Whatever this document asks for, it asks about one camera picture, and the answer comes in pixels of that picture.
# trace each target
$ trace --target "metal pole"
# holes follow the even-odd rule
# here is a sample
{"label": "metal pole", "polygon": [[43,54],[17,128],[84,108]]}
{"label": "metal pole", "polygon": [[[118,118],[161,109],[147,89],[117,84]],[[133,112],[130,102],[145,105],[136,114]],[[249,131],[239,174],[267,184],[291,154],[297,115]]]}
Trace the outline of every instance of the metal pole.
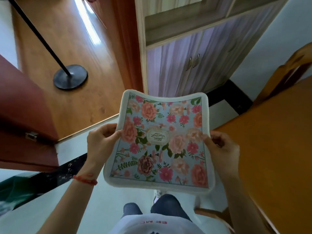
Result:
{"label": "metal pole", "polygon": [[60,59],[57,57],[57,55],[53,52],[51,47],[48,45],[48,43],[44,40],[44,38],[41,36],[41,34],[37,31],[36,27],[32,24],[30,19],[26,16],[26,14],[23,12],[23,10],[20,8],[20,6],[15,2],[15,0],[9,0],[11,5],[14,7],[14,9],[18,12],[18,14],[23,18],[23,20],[26,22],[26,24],[29,26],[29,28],[35,33],[37,38],[41,41],[41,43],[44,45],[44,47],[49,51],[49,53],[53,56],[53,58],[57,61],[57,63],[60,65],[60,67],[65,71],[65,73],[71,77],[71,74],[67,70],[67,68],[64,66],[64,64],[60,61]]}

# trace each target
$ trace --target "wooden floor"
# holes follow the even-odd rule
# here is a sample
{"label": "wooden floor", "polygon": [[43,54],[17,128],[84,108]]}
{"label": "wooden floor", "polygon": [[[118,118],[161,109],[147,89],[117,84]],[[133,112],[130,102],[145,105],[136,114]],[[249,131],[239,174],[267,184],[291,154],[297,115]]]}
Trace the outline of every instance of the wooden floor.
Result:
{"label": "wooden floor", "polygon": [[16,0],[65,65],[88,71],[85,85],[62,91],[53,85],[59,65],[13,12],[20,70],[39,85],[64,138],[119,113],[124,86],[104,25],[83,0]]}

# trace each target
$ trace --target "red string bracelet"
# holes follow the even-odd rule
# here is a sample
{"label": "red string bracelet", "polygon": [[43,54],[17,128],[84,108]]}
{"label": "red string bracelet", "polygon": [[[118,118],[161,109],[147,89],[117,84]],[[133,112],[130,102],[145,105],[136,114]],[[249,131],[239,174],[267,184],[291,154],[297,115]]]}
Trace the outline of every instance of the red string bracelet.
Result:
{"label": "red string bracelet", "polygon": [[86,183],[86,184],[92,185],[92,186],[95,186],[97,184],[96,179],[90,180],[90,179],[86,179],[86,178],[83,178],[83,177],[93,177],[93,174],[73,176],[73,179],[75,179],[75,180],[77,180],[79,182],[82,182],[82,183]]}

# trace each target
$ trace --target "dark pants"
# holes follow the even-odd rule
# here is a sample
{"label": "dark pants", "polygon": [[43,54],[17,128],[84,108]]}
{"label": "dark pants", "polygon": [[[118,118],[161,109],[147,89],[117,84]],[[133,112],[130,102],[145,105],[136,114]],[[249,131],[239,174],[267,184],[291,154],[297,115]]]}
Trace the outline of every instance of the dark pants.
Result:
{"label": "dark pants", "polygon": [[[182,217],[190,220],[188,215],[182,209],[177,198],[170,194],[164,194],[161,196],[151,207],[151,213]],[[122,217],[135,214],[143,214],[136,203],[127,203],[124,205],[124,214]]]}

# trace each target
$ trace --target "forearm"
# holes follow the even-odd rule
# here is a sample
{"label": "forearm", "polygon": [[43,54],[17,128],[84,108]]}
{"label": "forearm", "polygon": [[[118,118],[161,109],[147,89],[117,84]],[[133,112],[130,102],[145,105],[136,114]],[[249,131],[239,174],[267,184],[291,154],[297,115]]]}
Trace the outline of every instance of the forearm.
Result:
{"label": "forearm", "polygon": [[[101,169],[96,164],[86,161],[77,176],[93,174],[92,179],[97,179]],[[73,180],[37,234],[75,234],[92,191],[92,185]]]}
{"label": "forearm", "polygon": [[236,234],[267,234],[258,210],[238,177],[223,182]]}

